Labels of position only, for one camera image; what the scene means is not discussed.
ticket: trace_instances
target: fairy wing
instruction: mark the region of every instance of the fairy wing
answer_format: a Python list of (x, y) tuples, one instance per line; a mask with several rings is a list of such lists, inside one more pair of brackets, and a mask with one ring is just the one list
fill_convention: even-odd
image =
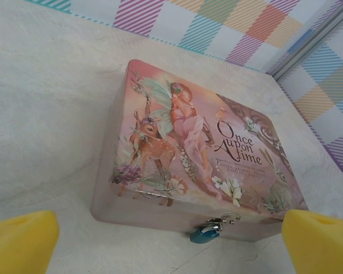
[(159, 108), (158, 110), (154, 110), (150, 114), (151, 117), (159, 118), (158, 131), (164, 139), (166, 138), (167, 134), (173, 129), (169, 112), (170, 111), (167, 108)]
[(155, 101), (166, 107), (168, 110), (172, 107), (172, 102), (170, 98), (172, 97), (172, 92), (170, 91), (170, 84), (166, 81), (166, 87), (155, 81), (152, 78), (144, 78), (141, 84), (150, 90), (150, 96), (155, 99)]

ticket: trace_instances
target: sponge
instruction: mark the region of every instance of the sponge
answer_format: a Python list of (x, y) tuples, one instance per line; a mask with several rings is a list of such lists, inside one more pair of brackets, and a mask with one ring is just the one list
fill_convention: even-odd
[(343, 274), (343, 220), (293, 209), (282, 236), (297, 274)]
[(52, 211), (0, 221), (0, 274), (44, 274), (59, 235)]

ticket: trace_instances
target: checkered pattern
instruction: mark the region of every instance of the checkered pattern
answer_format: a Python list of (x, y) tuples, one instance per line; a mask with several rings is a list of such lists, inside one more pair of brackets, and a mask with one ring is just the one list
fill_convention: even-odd
[(278, 83), (343, 172), (343, 24)]
[(27, 0), (271, 73), (342, 0)]

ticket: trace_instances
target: illustration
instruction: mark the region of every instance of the illustration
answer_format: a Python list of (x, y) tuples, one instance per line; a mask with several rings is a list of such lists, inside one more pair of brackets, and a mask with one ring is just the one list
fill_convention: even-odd
[(271, 121), (257, 111), (139, 62), (127, 75), (109, 180), (134, 199), (222, 204), (282, 218), (306, 205)]

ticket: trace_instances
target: pink box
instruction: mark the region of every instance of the pink box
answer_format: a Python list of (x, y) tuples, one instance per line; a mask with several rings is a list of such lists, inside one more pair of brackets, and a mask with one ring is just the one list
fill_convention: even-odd
[(100, 221), (193, 232), (225, 213), (221, 236), (280, 233), (307, 209), (267, 116), (139, 60), (111, 107), (92, 214)]

